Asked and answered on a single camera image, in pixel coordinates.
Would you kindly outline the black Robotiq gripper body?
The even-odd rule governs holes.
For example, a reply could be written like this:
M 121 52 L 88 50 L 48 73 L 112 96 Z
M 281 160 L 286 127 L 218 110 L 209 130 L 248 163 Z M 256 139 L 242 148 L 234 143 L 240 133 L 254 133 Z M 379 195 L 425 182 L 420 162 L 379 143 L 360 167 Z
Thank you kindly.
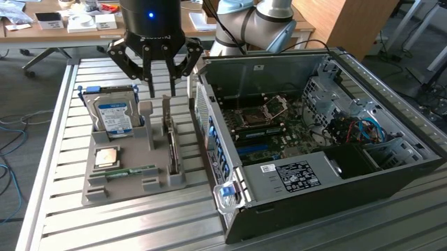
M 142 43 L 158 49 L 178 50 L 185 42 L 181 30 L 180 0 L 120 1 L 128 44 Z

